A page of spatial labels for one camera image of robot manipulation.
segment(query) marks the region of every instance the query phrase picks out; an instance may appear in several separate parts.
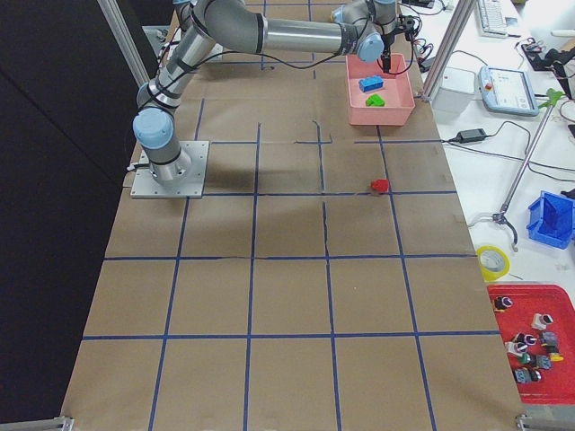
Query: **blue block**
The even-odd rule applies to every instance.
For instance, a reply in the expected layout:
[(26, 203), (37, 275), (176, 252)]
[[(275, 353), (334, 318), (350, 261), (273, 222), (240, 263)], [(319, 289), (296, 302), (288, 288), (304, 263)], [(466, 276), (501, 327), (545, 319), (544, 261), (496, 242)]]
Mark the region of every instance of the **blue block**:
[(566, 249), (575, 234), (575, 201), (542, 191), (529, 210), (529, 238)]
[(362, 92), (371, 92), (384, 86), (384, 78), (373, 75), (359, 80), (359, 89)]

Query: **keyboard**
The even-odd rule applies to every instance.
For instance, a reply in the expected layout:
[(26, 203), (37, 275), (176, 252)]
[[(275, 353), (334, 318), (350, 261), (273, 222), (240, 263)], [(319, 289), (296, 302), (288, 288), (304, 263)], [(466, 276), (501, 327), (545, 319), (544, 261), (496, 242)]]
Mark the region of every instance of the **keyboard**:
[(479, 32), (490, 38), (507, 38), (507, 24), (500, 0), (477, 0)]

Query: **table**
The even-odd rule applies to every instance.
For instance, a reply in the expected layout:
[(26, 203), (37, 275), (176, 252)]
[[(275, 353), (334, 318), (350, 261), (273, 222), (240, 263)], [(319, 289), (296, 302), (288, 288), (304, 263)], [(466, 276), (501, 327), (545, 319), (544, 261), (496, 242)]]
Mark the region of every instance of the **table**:
[[(503, 2), (503, 5), (506, 16), (518, 18), (511, 2)], [(449, 18), (449, 13), (426, 16), (422, 36), (434, 42), (437, 47), (442, 36), (440, 29), (447, 26)], [(526, 60), (522, 61), (519, 54), (520, 48), (515, 46), (520, 40), (529, 36), (529, 30), (525, 28), (520, 18), (518, 18), (519, 27), (513, 32), (520, 34), (521, 38), (505, 40), (481, 37), (475, 18), (475, 16), (470, 17), (456, 49), (475, 54), (490, 66), (526, 70), (535, 93), (545, 94), (548, 88), (561, 89), (552, 73), (534, 72)], [(461, 53), (454, 54), (449, 65), (475, 73), (482, 66), (477, 59)], [(505, 120), (515, 121), (533, 134), (544, 114), (544, 110), (536, 118), (495, 114), (484, 108), (479, 94), (476, 94), (475, 98), (477, 100), (472, 101), (461, 115), (457, 116), (438, 110), (434, 112), (439, 134), (443, 139), (455, 136), (459, 130), (471, 128), (484, 128), (488, 134), (491, 134)], [(564, 112), (573, 118), (575, 104), (566, 105)], [(575, 167), (573, 162), (575, 161), (575, 155), (573, 155), (575, 139), (567, 129), (567, 124), (569, 123), (559, 115), (559, 110), (555, 109), (535, 150), (532, 159), (534, 162), (565, 166), (571, 169)], [(526, 133), (512, 126), (505, 127), (499, 135), (472, 146), (474, 149), (516, 157), (523, 156), (525, 147)], [(507, 195), (520, 162), (467, 153), (453, 147), (446, 148), (446, 156), (467, 223), (470, 223), (480, 213), (497, 212)], [(542, 169), (542, 171), (564, 179), (575, 180), (575, 175), (572, 173), (548, 169)], [(529, 222), (527, 208), (538, 199), (541, 190), (559, 194), (561, 190), (571, 190), (573, 187), (573, 182), (560, 183), (532, 172), (526, 172), (508, 211), (508, 219), (516, 226), (519, 234), (518, 253), (510, 248), (511, 236), (508, 228), (494, 223), (480, 223), (470, 229), (476, 250), (483, 245), (495, 245), (509, 256), (510, 272), (498, 281), (515, 283), (524, 280), (555, 283), (563, 287), (570, 295), (571, 301), (575, 302), (575, 247), (571, 244), (565, 251), (555, 249), (530, 240), (526, 230)]]
[(351, 127), (344, 79), (237, 55), (194, 77), (176, 124), (212, 141), (206, 195), (125, 189), (62, 409), (79, 429), (515, 429), (431, 108)]

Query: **yellow tape roll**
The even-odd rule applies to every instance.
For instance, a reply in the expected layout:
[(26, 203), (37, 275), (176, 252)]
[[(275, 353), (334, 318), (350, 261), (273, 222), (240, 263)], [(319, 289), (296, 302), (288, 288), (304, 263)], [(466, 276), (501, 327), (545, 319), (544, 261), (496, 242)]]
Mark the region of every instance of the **yellow tape roll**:
[(492, 245), (484, 245), (477, 251), (477, 258), (485, 281), (495, 281), (509, 272), (509, 258)]

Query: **robotic arm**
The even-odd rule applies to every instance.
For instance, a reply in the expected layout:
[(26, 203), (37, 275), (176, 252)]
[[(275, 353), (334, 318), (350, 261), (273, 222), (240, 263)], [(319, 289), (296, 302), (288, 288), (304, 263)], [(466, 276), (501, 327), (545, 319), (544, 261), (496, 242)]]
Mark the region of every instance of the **robotic arm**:
[(407, 38), (414, 25), (410, 17), (397, 16), (396, 0), (356, 0), (333, 11), (333, 22), (268, 19), (248, 11), (243, 0), (173, 2), (183, 37), (166, 67), (140, 88), (133, 123), (150, 174), (168, 189), (184, 179), (194, 163), (175, 135), (173, 113), (191, 72), (206, 61), (216, 43), (249, 54), (280, 49), (356, 54), (366, 62), (381, 58), (384, 71), (389, 71), (395, 35), (405, 33)]

